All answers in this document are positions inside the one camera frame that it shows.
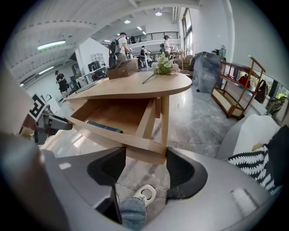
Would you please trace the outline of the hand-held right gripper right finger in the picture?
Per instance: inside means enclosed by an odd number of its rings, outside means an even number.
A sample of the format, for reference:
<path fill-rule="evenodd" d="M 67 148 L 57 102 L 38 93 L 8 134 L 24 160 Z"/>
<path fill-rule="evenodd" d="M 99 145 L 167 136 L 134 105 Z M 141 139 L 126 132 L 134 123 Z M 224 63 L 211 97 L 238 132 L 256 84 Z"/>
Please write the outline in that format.
<path fill-rule="evenodd" d="M 147 231 L 249 231 L 266 215 L 272 197 L 236 166 L 179 148 L 146 162 L 167 164 L 170 189 Z"/>

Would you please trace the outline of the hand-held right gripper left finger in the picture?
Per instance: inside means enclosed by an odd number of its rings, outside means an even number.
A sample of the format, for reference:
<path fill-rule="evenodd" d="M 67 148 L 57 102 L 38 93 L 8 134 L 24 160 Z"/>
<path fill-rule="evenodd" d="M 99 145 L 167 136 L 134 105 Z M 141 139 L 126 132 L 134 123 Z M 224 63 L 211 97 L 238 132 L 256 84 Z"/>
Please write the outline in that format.
<path fill-rule="evenodd" d="M 115 184 L 126 165 L 126 148 L 56 158 L 43 151 L 51 186 L 70 225 L 120 225 Z"/>

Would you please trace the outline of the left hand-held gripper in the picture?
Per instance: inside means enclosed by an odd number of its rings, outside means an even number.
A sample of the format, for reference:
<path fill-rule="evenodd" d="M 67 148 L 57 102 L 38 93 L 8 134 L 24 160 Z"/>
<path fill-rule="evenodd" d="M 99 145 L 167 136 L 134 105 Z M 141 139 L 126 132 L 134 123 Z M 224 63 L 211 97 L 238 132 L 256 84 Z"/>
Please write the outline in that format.
<path fill-rule="evenodd" d="M 34 104 L 28 114 L 36 122 L 36 130 L 34 131 L 36 144 L 43 145 L 50 136 L 50 130 L 71 130 L 73 128 L 73 125 L 64 117 L 50 114 L 50 105 L 42 97 L 34 94 L 32 99 Z"/>

